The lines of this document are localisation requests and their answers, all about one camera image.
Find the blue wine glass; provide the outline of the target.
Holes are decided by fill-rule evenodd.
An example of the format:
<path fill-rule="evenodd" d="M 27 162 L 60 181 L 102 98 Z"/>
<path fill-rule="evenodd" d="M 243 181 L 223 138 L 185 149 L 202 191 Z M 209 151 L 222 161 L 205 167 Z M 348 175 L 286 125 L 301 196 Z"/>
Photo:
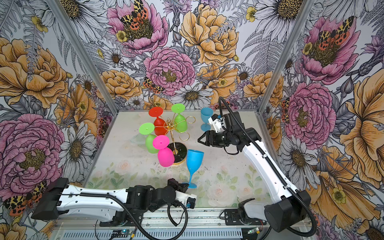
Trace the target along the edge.
<path fill-rule="evenodd" d="M 203 108 L 201 109 L 201 119 L 203 124 L 201 125 L 201 130 L 203 132 L 209 131 L 211 129 L 211 125 L 209 124 L 209 119 L 214 114 L 214 111 L 211 108 Z"/>
<path fill-rule="evenodd" d="M 190 174 L 188 185 L 189 189 L 196 189 L 197 185 L 192 182 L 193 174 L 200 168 L 203 162 L 204 152 L 198 150 L 188 150 L 186 164 Z"/>

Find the blue wine glass front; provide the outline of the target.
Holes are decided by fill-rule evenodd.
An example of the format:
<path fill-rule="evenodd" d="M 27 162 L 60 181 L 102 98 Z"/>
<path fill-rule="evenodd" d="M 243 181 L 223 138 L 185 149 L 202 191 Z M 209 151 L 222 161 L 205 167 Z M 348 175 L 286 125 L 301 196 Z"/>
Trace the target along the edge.
<path fill-rule="evenodd" d="M 209 124 L 209 119 L 214 114 L 214 111 L 211 108 L 203 108 L 201 109 L 201 119 L 203 124 L 201 125 L 201 130 L 203 132 L 209 131 L 211 129 L 211 125 Z"/>

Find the pink wine glass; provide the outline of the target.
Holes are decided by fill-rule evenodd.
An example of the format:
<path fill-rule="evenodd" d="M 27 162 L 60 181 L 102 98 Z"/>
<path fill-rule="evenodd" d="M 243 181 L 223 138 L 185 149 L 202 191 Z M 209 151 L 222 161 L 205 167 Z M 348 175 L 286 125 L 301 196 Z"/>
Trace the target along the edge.
<path fill-rule="evenodd" d="M 170 167 L 175 162 L 173 151 L 168 148 L 170 140 L 165 135 L 157 136 L 153 140 L 153 147 L 158 150 L 158 160 L 162 167 Z"/>

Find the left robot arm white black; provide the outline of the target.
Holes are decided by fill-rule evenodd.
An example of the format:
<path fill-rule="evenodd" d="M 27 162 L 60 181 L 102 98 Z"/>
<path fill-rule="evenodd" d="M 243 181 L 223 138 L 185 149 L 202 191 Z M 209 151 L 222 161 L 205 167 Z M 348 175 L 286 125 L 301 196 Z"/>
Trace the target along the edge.
<path fill-rule="evenodd" d="M 197 196 L 187 194 L 188 184 L 169 179 L 163 188 L 136 185 L 128 189 L 98 190 L 71 185 L 67 178 L 49 184 L 32 219 L 50 221 L 59 218 L 90 218 L 108 226 L 122 225 L 130 220 L 128 209 L 136 220 L 147 211 L 155 212 L 165 206 L 185 206 L 194 209 Z"/>

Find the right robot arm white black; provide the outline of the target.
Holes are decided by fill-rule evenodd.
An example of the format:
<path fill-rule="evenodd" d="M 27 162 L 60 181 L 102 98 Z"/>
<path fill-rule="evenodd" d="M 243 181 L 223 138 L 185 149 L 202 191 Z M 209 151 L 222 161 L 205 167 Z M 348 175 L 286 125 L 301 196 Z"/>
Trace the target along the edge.
<path fill-rule="evenodd" d="M 214 114 L 208 119 L 212 130 L 206 131 L 198 143 L 208 147 L 235 146 L 243 153 L 264 181 L 272 200 L 261 204 L 256 199 L 243 201 L 239 208 L 247 219 L 264 220 L 270 227 L 281 232 L 288 230 L 301 237 L 316 233 L 316 219 L 309 208 L 311 197 L 300 191 L 280 170 L 268 153 L 261 136 L 254 128 L 245 128 L 238 112 L 223 116 Z"/>

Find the green wine glass rear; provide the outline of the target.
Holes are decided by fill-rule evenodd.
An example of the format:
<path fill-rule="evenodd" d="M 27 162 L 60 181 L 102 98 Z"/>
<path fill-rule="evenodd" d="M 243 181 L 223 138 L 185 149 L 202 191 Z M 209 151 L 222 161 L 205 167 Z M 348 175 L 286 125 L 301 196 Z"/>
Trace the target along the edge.
<path fill-rule="evenodd" d="M 185 106 L 183 104 L 174 104 L 171 108 L 172 112 L 176 114 L 174 117 L 174 123 L 176 125 L 176 130 L 179 133 L 184 133 L 188 129 L 188 123 L 186 122 L 186 118 L 182 115 L 185 111 Z"/>

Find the green wine glass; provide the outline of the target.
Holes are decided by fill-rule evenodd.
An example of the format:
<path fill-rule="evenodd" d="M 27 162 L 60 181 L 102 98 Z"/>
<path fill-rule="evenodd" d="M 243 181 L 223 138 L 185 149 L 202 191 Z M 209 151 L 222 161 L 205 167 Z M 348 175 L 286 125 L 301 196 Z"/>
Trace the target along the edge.
<path fill-rule="evenodd" d="M 139 128 L 140 134 L 147 136 L 145 139 L 145 145 L 148 152 L 151 154 L 157 154 L 159 152 L 159 150 L 153 146 L 153 141 L 157 137 L 156 135 L 153 135 L 154 130 L 155 125 L 152 123 L 144 123 Z"/>
<path fill-rule="evenodd" d="M 176 130 L 179 133 L 184 133 L 188 129 L 188 123 L 186 122 L 186 118 L 182 115 L 185 111 L 185 106 L 183 104 L 174 104 L 171 108 L 172 112 L 176 114 L 174 117 L 174 123 L 176 125 Z"/>

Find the red wine glass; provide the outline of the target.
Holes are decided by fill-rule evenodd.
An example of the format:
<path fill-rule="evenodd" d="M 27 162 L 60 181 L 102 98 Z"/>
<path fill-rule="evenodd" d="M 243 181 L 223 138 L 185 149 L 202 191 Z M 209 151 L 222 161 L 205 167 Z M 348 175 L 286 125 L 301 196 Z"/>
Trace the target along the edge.
<path fill-rule="evenodd" d="M 155 134 L 157 136 L 166 135 L 168 130 L 166 129 L 166 121 L 161 118 L 164 110 L 161 107 L 153 107 L 149 110 L 149 115 L 153 118 L 156 118 L 154 121 Z"/>

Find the green wine glass front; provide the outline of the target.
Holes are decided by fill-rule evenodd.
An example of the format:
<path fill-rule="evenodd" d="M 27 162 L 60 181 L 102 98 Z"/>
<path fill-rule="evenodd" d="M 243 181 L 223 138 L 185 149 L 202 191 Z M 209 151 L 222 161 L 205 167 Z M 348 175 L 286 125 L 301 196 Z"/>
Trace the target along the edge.
<path fill-rule="evenodd" d="M 157 154 L 159 152 L 159 150 L 153 146 L 153 141 L 157 137 L 156 135 L 153 135 L 154 130 L 155 125 L 152 123 L 144 123 L 139 128 L 140 134 L 147 136 L 145 139 L 145 145 L 148 152 L 151 154 Z"/>

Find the small green circuit board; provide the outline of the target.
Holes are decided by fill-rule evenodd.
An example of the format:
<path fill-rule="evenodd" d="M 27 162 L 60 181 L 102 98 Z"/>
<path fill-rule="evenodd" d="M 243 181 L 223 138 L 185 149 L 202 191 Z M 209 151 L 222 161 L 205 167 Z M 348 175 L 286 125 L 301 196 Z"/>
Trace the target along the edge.
<path fill-rule="evenodd" d="M 132 231 L 131 230 L 119 230 L 117 232 L 113 232 L 113 234 L 111 235 L 111 239 L 114 239 L 114 238 L 128 238 L 132 235 Z"/>

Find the aluminium front rail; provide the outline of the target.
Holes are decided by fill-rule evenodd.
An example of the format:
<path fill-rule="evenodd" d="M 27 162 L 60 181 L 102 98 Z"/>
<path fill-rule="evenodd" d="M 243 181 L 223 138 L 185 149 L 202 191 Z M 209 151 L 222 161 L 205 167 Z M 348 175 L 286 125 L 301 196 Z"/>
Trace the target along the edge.
<path fill-rule="evenodd" d="M 275 232 L 267 222 L 261 226 L 226 226 L 220 219 L 225 209 L 195 208 L 187 213 L 181 208 L 162 208 L 144 213 L 142 228 L 152 237 L 167 240 L 180 234 L 181 240 L 299 240 L 300 237 L 284 230 Z M 146 236 L 136 227 L 100 227 L 92 219 L 68 218 L 58 220 L 51 240 L 145 240 Z M 128 238 L 111 239 L 113 232 L 131 230 Z"/>

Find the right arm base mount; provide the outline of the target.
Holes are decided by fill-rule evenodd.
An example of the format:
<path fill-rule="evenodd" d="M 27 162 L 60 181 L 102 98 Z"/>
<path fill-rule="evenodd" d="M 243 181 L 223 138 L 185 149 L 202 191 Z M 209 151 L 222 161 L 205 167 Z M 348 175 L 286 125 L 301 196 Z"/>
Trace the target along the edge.
<path fill-rule="evenodd" d="M 264 220 L 249 218 L 239 209 L 225 209 L 220 214 L 220 219 L 225 221 L 226 226 L 261 226 L 267 223 Z"/>

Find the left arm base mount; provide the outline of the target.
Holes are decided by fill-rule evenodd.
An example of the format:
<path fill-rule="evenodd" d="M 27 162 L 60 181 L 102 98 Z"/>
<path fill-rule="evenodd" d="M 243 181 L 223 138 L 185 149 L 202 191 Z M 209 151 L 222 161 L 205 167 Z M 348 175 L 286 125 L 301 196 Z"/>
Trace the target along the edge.
<path fill-rule="evenodd" d="M 132 210 L 131 213 L 134 219 L 141 224 L 143 220 L 144 212 Z M 99 223 L 99 225 L 100 227 L 135 227 L 136 226 L 126 212 L 116 212 L 112 221 L 101 222 Z"/>

